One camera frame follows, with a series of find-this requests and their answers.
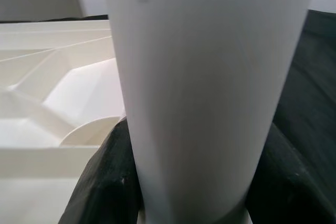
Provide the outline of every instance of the white cylinder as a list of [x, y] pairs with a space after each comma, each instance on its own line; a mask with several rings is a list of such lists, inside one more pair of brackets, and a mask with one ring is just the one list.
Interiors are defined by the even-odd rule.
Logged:
[[107, 1], [146, 223], [221, 219], [247, 193], [309, 0]]

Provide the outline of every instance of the white plastic tube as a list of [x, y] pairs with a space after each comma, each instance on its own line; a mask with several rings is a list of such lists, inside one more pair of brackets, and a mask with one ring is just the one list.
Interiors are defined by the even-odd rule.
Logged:
[[107, 1], [145, 222], [223, 218], [253, 178], [309, 0]]

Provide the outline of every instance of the white plastic tray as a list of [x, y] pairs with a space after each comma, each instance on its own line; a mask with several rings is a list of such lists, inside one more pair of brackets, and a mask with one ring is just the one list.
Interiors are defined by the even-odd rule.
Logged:
[[122, 113], [108, 21], [0, 25], [1, 223], [57, 223]]

